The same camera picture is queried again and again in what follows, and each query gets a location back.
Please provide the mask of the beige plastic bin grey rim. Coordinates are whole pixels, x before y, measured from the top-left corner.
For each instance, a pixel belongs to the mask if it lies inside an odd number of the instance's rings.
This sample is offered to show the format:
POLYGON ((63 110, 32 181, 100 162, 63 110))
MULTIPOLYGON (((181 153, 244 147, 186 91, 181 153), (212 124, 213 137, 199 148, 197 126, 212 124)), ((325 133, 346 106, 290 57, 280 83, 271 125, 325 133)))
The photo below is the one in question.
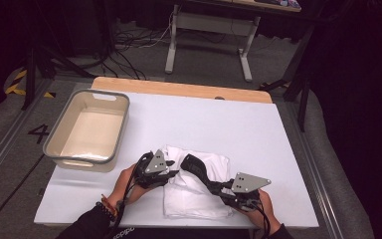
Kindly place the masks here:
POLYGON ((129 97, 122 93, 75 91, 51 130, 43 153, 62 168, 113 170, 129 104, 129 97))

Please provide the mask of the person's black printed clothing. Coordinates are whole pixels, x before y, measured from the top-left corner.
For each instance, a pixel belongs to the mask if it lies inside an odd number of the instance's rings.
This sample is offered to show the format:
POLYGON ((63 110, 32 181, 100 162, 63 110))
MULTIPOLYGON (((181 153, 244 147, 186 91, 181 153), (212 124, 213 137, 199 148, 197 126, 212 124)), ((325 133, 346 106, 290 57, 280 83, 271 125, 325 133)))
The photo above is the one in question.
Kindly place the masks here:
POLYGON ((119 228, 110 239, 251 239, 247 229, 119 228))

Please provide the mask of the white shorts with black waistband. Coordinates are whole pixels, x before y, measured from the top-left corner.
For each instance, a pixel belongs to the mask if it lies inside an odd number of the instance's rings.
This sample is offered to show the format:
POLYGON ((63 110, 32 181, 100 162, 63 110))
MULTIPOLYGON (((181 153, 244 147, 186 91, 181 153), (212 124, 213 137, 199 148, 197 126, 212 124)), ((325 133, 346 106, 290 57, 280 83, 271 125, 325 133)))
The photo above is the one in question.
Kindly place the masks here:
POLYGON ((225 182, 230 176, 230 159, 221 154, 183 149, 172 145, 161 148, 167 160, 173 160, 172 170, 178 173, 164 185, 163 210, 169 218, 223 219, 233 215, 231 207, 219 196, 213 195, 194 174, 180 167, 186 155, 201 159, 206 166, 208 178, 225 182))

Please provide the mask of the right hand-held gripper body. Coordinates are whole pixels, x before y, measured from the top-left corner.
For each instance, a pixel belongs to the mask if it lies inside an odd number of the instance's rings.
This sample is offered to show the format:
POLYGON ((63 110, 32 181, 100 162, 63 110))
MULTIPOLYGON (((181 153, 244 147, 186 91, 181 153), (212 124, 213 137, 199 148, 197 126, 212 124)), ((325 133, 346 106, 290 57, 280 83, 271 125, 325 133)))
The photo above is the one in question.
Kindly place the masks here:
POLYGON ((236 197, 236 202, 226 205, 246 212, 251 212, 257 209, 258 205, 261 203, 259 189, 272 183, 270 179, 243 172, 238 172, 233 180, 232 188, 223 188, 220 193, 224 192, 234 195, 236 197))

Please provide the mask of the person's left hand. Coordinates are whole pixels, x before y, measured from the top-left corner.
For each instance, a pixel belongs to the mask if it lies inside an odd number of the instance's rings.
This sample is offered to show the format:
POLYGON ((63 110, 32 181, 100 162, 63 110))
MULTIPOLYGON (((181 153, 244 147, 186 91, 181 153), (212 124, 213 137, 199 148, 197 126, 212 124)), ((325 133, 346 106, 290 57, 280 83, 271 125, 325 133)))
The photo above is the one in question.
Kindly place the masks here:
MULTIPOLYGON (((128 181, 132 175, 133 169, 134 169, 134 164, 124 169, 120 173, 114 185, 112 193, 107 197, 107 201, 111 206, 115 207, 116 203, 124 197, 124 194, 127 189, 128 181)), ((139 185, 134 186, 127 193, 127 198, 128 198, 127 204, 131 204, 137 201, 142 195, 144 195, 148 191, 150 191, 150 188, 144 189, 140 187, 139 185)))

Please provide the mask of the person's right hand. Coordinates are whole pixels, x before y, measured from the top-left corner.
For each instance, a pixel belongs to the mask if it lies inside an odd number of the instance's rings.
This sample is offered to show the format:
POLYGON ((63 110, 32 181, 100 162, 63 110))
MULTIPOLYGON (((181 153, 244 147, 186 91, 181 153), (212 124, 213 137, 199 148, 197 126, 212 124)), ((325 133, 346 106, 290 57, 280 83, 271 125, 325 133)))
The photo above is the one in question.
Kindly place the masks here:
POLYGON ((281 223, 278 221, 277 217, 275 216, 273 204, 271 201, 270 196, 263 190, 259 190, 260 194, 260 201, 259 207, 263 210, 263 212, 260 212, 259 210, 255 210, 252 212, 244 212, 244 215, 246 215, 250 221, 256 225, 257 227, 264 228, 265 227, 265 220, 268 220, 270 222, 270 230, 272 228, 277 228, 281 225, 281 223))

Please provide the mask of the yellow black hazard tape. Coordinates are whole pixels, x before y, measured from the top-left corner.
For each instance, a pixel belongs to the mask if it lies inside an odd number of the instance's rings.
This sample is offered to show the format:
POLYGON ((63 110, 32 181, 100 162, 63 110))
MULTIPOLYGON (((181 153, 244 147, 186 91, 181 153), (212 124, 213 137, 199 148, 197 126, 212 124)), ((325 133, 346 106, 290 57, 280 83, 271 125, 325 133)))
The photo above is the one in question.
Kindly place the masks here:
POLYGON ((26 95, 26 91, 19 89, 18 86, 21 83, 22 79, 24 77, 26 77, 26 76, 27 76, 27 71, 26 70, 22 70, 21 72, 19 72, 15 76, 15 78, 13 79, 12 83, 10 84, 10 86, 6 89, 5 94, 6 95, 15 94, 15 95, 20 95, 20 96, 25 96, 26 95))

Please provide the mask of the white table cover board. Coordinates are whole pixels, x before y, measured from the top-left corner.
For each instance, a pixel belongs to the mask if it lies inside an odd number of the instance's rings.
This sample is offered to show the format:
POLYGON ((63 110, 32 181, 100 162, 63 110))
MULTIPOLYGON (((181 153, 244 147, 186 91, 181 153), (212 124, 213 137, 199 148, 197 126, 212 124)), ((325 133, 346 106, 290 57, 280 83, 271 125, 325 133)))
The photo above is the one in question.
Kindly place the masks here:
MULTIPOLYGON (((35 216, 35 223, 69 225, 110 195, 120 172, 148 152, 168 144, 221 154, 230 159, 230 179, 238 172, 270 179, 265 187, 276 217, 292 228, 317 226, 317 218, 274 104, 220 101, 126 93, 130 104, 116 165, 109 172, 56 166, 35 216)), ((163 187, 128 205, 124 226, 249 228, 249 219, 233 210, 223 219, 169 218, 163 187)))

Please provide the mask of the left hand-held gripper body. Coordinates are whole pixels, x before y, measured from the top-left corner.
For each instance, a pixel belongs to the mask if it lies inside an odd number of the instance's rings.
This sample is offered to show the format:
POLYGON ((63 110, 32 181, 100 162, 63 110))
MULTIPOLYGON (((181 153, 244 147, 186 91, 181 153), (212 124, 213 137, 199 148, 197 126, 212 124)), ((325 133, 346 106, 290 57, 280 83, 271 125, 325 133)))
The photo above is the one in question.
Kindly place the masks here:
POLYGON ((155 153, 145 153, 136 165, 135 172, 133 173, 134 181, 137 185, 144 189, 155 188, 164 186, 167 182, 159 179, 160 174, 170 171, 166 165, 165 154, 158 149, 155 153))

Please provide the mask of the aluminium floor rail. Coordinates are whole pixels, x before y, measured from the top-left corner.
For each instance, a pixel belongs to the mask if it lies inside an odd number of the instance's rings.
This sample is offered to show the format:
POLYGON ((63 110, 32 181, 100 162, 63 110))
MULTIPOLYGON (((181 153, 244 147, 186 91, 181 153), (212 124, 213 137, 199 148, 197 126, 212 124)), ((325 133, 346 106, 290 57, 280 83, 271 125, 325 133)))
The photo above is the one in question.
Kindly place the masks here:
POLYGON ((290 114, 292 128, 295 130, 298 141, 301 143, 302 151, 304 154, 304 161, 307 164, 308 175, 315 192, 316 201, 320 208, 322 218, 325 222, 328 235, 331 239, 344 239, 328 193, 314 160, 313 153, 308 144, 307 138, 305 134, 299 129, 296 107, 293 105, 293 103, 286 103, 286 111, 290 114))
POLYGON ((39 109, 42 109, 45 103, 54 102, 52 98, 46 97, 44 91, 44 88, 50 85, 49 81, 39 85, 39 90, 43 95, 40 98, 35 98, 26 110, 22 110, 24 98, 21 96, 10 95, 0 103, 0 166, 11 150, 41 151, 40 145, 35 145, 32 142, 22 146, 21 139, 23 135, 27 134, 25 126, 28 121, 39 113, 39 109))

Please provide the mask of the black metal tripod stand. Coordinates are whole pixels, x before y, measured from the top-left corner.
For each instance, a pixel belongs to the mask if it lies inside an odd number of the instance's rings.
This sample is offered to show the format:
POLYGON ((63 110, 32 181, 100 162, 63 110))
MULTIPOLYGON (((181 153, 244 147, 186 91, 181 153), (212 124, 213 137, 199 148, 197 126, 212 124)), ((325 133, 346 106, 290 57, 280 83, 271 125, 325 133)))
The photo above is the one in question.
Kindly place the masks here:
POLYGON ((52 79, 56 75, 53 60, 81 77, 93 78, 94 75, 69 60, 74 47, 64 19, 62 0, 21 0, 20 8, 27 44, 26 98, 22 106, 26 110, 38 94, 36 70, 43 78, 52 79))

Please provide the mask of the wooden desk with white frame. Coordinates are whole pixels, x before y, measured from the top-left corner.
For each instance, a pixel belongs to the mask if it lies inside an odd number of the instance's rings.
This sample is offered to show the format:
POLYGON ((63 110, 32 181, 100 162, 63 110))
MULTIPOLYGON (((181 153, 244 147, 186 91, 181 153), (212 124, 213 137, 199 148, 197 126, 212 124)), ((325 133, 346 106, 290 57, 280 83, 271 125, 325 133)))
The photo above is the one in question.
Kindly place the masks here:
MULTIPOLYGON (((301 7, 297 0, 219 0, 226 1, 236 6, 251 6, 258 9, 279 10, 285 12, 300 12, 301 7)), ((252 21, 237 20, 226 17, 207 16, 196 13, 185 13, 181 11, 181 7, 175 4, 169 23, 170 30, 170 45, 165 66, 165 73, 173 72, 175 54, 176 54, 176 32, 177 29, 196 30, 213 32, 220 34, 229 34, 234 36, 244 36, 247 38, 247 43, 244 48, 239 48, 237 53, 240 58, 244 79, 246 82, 253 80, 250 66, 248 63, 248 53, 252 46, 256 35, 257 28, 261 18, 256 16, 252 21)))

